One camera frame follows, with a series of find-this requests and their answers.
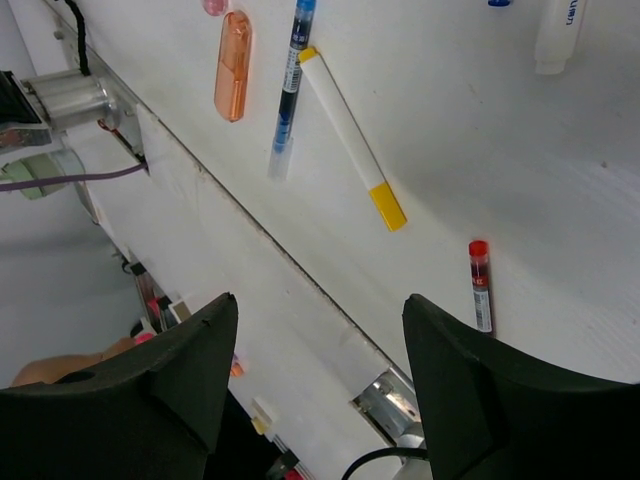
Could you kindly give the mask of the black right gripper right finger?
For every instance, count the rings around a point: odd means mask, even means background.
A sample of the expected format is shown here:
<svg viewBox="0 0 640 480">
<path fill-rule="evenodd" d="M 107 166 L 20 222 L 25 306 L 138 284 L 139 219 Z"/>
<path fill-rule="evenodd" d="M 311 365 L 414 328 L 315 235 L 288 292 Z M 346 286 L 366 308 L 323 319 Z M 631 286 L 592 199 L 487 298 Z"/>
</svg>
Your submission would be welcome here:
<svg viewBox="0 0 640 480">
<path fill-rule="evenodd" d="M 638 478 L 638 385 L 535 358 L 418 294 L 402 320 L 434 478 Z"/>
</svg>

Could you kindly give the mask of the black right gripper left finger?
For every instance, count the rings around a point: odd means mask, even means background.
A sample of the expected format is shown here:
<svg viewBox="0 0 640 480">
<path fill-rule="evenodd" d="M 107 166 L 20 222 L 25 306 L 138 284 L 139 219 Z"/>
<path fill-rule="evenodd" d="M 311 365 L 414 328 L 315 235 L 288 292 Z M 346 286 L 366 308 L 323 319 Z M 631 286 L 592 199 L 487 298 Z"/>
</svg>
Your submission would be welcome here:
<svg viewBox="0 0 640 480">
<path fill-rule="evenodd" d="M 200 479 L 215 451 L 238 327 L 225 293 L 54 384 L 1 392 L 4 479 Z"/>
</svg>

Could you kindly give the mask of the orange eraser case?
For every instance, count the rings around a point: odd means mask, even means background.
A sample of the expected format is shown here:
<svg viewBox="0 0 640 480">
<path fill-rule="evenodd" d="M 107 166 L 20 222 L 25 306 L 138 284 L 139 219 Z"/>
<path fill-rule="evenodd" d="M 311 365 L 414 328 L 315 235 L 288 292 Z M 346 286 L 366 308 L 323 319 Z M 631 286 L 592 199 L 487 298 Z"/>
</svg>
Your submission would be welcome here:
<svg viewBox="0 0 640 480">
<path fill-rule="evenodd" d="M 214 105 L 228 122 L 244 115 L 252 44 L 252 26 L 241 10 L 223 20 L 214 88 Z"/>
</svg>

